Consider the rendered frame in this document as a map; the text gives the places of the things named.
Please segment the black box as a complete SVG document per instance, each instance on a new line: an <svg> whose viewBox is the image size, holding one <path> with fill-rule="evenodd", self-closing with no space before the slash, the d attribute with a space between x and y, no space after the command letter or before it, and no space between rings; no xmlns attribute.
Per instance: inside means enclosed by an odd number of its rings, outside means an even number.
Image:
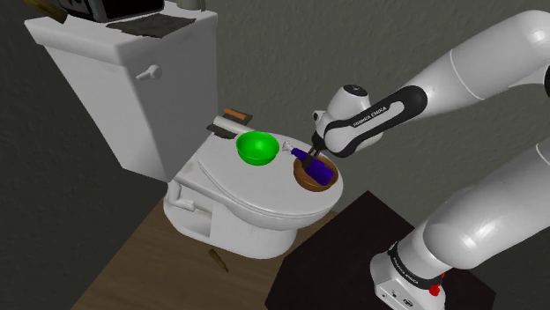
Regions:
<svg viewBox="0 0 550 310"><path fill-rule="evenodd" d="M107 23L162 11L165 0L56 0L71 16Z"/></svg>

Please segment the purple bottle with white cap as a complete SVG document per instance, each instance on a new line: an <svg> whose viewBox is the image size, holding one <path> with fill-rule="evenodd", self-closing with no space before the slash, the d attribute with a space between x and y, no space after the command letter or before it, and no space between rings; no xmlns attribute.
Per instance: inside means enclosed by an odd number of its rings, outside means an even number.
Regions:
<svg viewBox="0 0 550 310"><path fill-rule="evenodd" d="M307 154L305 151L293 147L289 142L283 143L282 151L294 155L301 162ZM311 162L309 168L305 172L321 185L327 185L333 177L333 172L330 170L330 168L327 167L319 159L316 160L314 163Z"/></svg>

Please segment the brown wooden bowl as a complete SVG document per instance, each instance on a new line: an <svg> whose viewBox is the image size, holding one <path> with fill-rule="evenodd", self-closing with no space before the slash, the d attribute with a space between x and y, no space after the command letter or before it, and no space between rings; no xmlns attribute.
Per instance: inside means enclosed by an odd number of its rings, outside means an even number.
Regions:
<svg viewBox="0 0 550 310"><path fill-rule="evenodd" d="M339 172L334 163L323 154L319 155L317 158L322 161L327 167L329 167L330 170L333 172L333 177L327 185L321 185L316 182L311 176L309 176L301 167L301 161L299 159L294 160L294 178L298 182L298 184L306 190L313 192L322 192L327 190L337 182L339 178Z"/></svg>

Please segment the orange brown bar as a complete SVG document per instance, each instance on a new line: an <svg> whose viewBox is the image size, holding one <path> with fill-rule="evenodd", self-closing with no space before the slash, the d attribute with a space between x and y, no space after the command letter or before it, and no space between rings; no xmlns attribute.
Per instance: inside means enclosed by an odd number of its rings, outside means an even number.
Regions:
<svg viewBox="0 0 550 310"><path fill-rule="evenodd" d="M239 122L249 122L252 120L253 116L251 114L246 114L237 110L234 110L232 108L226 107L224 110L224 115L229 115L235 119L237 119Z"/></svg>

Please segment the green bowl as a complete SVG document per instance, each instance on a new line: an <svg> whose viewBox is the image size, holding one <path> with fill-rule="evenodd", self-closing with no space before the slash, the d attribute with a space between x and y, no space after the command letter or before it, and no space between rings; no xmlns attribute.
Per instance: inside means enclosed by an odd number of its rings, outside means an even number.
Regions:
<svg viewBox="0 0 550 310"><path fill-rule="evenodd" d="M236 140L239 157L252 166L271 163L279 153L279 142L272 135L262 131L250 131L239 135Z"/></svg>

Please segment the brown wooden stick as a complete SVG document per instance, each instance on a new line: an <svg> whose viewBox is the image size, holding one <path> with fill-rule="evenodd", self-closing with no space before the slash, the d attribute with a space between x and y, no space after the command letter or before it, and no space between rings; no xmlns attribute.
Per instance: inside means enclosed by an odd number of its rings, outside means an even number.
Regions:
<svg viewBox="0 0 550 310"><path fill-rule="evenodd" d="M49 18L52 18L53 20L55 20L60 24L63 24L68 17L68 13L65 10L52 4L49 0L21 0L21 1L27 6L37 10L38 12L44 14Z"/></svg>

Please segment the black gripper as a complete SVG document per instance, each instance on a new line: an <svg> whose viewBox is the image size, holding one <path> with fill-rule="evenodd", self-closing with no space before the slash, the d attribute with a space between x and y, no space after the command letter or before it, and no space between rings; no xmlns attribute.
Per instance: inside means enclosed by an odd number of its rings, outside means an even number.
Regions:
<svg viewBox="0 0 550 310"><path fill-rule="evenodd" d="M323 150L323 138L316 131L311 137L311 142L312 150L314 150L314 152L312 153L312 155L310 153L307 153L303 161L301 162L301 166L304 171L309 168L311 162L314 163L318 159L320 151Z"/></svg>

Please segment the white and black tool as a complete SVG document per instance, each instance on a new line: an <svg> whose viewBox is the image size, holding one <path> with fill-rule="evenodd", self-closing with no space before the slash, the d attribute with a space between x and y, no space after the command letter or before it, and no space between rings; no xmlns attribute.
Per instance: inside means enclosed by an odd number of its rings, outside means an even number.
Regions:
<svg viewBox="0 0 550 310"><path fill-rule="evenodd" d="M238 135L253 131L252 128L223 116L216 116L213 122L206 128L211 131L214 136L224 139L234 139Z"/></svg>

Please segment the grey round container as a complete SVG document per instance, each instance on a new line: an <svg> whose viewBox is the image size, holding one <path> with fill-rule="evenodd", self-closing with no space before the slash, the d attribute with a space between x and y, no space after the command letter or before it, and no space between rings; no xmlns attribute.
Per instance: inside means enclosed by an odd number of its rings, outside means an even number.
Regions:
<svg viewBox="0 0 550 310"><path fill-rule="evenodd" d="M206 0L175 0L176 5L188 11L206 11Z"/></svg>

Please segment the small brown bottle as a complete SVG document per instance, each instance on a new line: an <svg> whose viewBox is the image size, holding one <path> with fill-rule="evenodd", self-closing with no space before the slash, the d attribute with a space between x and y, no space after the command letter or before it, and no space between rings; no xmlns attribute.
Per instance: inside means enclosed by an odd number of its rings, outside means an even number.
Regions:
<svg viewBox="0 0 550 310"><path fill-rule="evenodd" d="M211 248L208 250L208 255L225 271L229 272L229 269L226 263L223 261L221 256L216 252L215 249Z"/></svg>

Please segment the white toilet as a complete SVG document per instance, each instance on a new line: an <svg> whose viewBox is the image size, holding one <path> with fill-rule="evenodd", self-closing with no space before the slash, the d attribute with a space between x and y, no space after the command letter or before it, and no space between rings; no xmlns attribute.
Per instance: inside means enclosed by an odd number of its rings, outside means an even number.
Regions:
<svg viewBox="0 0 550 310"><path fill-rule="evenodd" d="M55 61L120 165L164 181L163 210L181 234L254 259L284 254L299 229L337 203L342 180L322 192L294 178L295 156L245 163L236 140L206 127L218 114L213 11L173 3L161 14L196 21L163 38L135 36L69 17L26 21Z"/></svg>

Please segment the dark robot stand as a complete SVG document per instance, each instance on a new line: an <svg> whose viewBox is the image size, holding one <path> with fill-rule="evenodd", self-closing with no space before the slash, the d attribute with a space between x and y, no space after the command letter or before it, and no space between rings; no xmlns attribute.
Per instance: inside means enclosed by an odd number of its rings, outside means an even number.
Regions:
<svg viewBox="0 0 550 310"><path fill-rule="evenodd" d="M282 262L268 310L392 310L370 275L374 255L385 253L413 226L370 192L299 245Z"/></svg>

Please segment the dark grey cloth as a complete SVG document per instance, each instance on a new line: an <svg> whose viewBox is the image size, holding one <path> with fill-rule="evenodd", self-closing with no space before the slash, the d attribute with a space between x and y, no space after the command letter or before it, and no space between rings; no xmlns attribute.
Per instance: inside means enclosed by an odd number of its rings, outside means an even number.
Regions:
<svg viewBox="0 0 550 310"><path fill-rule="evenodd" d="M109 23L107 24L107 28L120 30L122 33L135 36L163 38L193 24L195 21L195 18L173 17L155 13L133 20Z"/></svg>

